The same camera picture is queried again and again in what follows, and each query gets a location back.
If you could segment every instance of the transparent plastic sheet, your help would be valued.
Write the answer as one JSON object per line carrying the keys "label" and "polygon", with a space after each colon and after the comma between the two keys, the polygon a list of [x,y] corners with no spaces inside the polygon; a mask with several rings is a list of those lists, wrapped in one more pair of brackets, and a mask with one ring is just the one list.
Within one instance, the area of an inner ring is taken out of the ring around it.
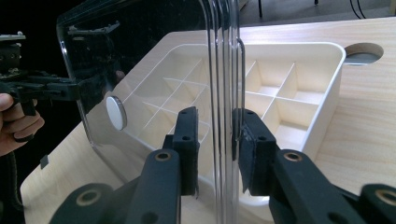
{"label": "transparent plastic sheet", "polygon": [[[58,20],[92,148],[123,182],[137,178],[147,155],[173,133],[178,111],[197,107],[200,190],[182,197],[182,223],[238,222],[238,10],[229,0],[89,0]],[[120,127],[108,99],[122,104]]]}

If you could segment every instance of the black background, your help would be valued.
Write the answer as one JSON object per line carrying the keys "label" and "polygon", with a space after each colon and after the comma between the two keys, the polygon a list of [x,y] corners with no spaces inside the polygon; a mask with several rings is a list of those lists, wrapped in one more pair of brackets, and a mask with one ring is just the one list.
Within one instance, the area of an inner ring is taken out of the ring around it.
{"label": "black background", "polygon": [[[21,42],[21,69],[44,70],[67,77],[64,59],[56,35],[59,15],[82,3],[82,0],[0,0],[0,34],[15,35],[22,31],[26,40]],[[38,165],[40,159],[56,148],[80,123],[75,102],[53,102],[52,106],[36,107],[46,124],[35,139],[15,151],[18,164],[18,185]],[[0,201],[5,211],[0,223],[24,223],[23,213],[9,203],[8,167],[0,157]]]}

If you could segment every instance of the human hand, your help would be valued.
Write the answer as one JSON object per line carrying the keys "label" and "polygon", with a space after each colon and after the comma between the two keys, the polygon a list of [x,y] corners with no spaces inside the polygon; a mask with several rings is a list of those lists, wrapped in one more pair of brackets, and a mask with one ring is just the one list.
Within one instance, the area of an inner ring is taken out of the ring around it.
{"label": "human hand", "polygon": [[35,134],[44,125],[38,112],[35,116],[25,116],[21,104],[12,104],[13,99],[9,94],[0,93],[0,156],[26,144],[16,142],[15,138],[21,139]]}

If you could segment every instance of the transparent lid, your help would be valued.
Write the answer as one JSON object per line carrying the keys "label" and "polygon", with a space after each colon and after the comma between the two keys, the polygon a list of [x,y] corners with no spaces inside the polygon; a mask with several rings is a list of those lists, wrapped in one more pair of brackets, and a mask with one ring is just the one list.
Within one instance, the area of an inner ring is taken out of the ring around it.
{"label": "transparent lid", "polygon": [[181,110],[198,110],[199,194],[182,197],[182,223],[237,223],[238,10],[232,0],[88,0],[57,22],[92,149],[124,183]]}

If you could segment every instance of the black cable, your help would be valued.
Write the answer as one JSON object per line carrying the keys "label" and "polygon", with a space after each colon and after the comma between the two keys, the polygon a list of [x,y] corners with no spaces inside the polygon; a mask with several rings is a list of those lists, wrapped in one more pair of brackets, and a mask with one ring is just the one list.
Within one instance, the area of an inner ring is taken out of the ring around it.
{"label": "black cable", "polygon": [[366,17],[364,16],[363,12],[361,11],[361,3],[360,3],[360,0],[357,0],[357,1],[358,1],[359,11],[361,12],[361,15],[363,16],[363,18],[366,19]]}
{"label": "black cable", "polygon": [[17,161],[15,160],[14,152],[7,154],[7,164],[9,168],[9,191],[10,201],[12,206],[18,211],[23,211],[23,204],[20,201],[18,193],[18,173],[17,173]]}
{"label": "black cable", "polygon": [[356,13],[355,8],[353,7],[352,0],[349,0],[349,2],[350,2],[350,6],[352,7],[352,10],[353,10],[353,12],[355,13],[355,15],[356,15],[359,19],[361,19],[361,17],[358,15],[358,13]]}

